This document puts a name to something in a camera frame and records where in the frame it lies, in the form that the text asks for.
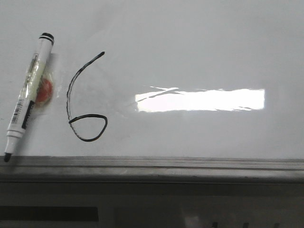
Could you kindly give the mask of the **red round magnet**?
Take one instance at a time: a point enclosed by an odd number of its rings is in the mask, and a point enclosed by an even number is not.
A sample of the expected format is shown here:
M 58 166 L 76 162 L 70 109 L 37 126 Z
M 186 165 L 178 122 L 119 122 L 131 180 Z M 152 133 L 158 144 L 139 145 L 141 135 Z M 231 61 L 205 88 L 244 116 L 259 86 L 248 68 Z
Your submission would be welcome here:
M 43 78 L 40 83 L 38 94 L 36 97 L 36 104 L 43 105 L 49 101 L 53 93 L 53 83 L 49 79 Z

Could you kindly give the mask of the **white black whiteboard marker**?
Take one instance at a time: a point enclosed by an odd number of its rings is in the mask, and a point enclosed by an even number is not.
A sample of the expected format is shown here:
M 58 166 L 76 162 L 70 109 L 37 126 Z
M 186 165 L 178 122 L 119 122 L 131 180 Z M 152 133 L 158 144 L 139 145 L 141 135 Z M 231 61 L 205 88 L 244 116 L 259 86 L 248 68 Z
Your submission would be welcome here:
M 28 67 L 23 87 L 20 90 L 18 100 L 7 128 L 7 144 L 4 151 L 4 161 L 9 162 L 16 151 L 28 125 L 35 100 L 38 95 L 40 81 L 48 63 L 54 36 L 50 33 L 42 33 L 38 38 L 37 48 Z

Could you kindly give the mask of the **white whiteboard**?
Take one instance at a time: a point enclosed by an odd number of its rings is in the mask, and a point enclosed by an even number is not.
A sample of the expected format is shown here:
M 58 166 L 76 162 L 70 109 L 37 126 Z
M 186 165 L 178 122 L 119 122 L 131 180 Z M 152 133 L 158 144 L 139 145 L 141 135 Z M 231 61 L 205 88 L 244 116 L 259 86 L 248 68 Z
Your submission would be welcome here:
M 55 38 L 52 99 L 22 156 L 302 159 L 301 0 L 3 0 L 0 148 L 38 37 Z M 72 118 L 101 114 L 83 142 Z M 73 123 L 83 138 L 104 121 Z

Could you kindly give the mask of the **black handwritten number six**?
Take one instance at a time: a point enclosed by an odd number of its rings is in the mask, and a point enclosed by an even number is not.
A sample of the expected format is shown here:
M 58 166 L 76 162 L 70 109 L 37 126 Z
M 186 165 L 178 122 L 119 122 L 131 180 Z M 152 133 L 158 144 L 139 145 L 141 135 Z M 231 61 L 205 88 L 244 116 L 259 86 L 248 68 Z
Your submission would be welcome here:
M 71 93 L 72 93 L 74 83 L 76 82 L 76 80 L 78 79 L 80 74 L 87 67 L 89 67 L 91 64 L 93 64 L 96 60 L 98 60 L 99 58 L 101 58 L 104 55 L 105 55 L 105 52 L 102 51 L 97 56 L 95 56 L 93 59 L 91 59 L 90 61 L 85 63 L 76 72 L 76 74 L 72 77 L 72 79 L 69 83 L 69 86 L 68 86 L 68 90 L 66 92 L 66 114 L 67 114 L 68 124 L 69 124 L 70 128 L 72 129 L 73 133 L 75 134 L 75 136 L 78 139 L 80 139 L 81 141 L 87 142 L 87 143 L 94 142 L 94 141 L 98 140 L 103 135 L 103 133 L 105 132 L 105 130 L 107 128 L 107 125 L 108 125 L 108 118 L 104 115 L 101 115 L 101 114 L 84 114 L 84 115 L 80 115 L 80 116 L 76 116 L 76 117 L 72 118 L 72 115 L 71 115 Z M 104 126 L 102 127 L 101 131 L 99 132 L 99 134 L 97 136 L 95 136 L 93 138 L 83 138 L 83 137 L 81 137 L 73 126 L 74 122 L 77 122 L 79 120 L 86 119 L 86 118 L 96 118 L 96 119 L 102 119 L 104 121 Z

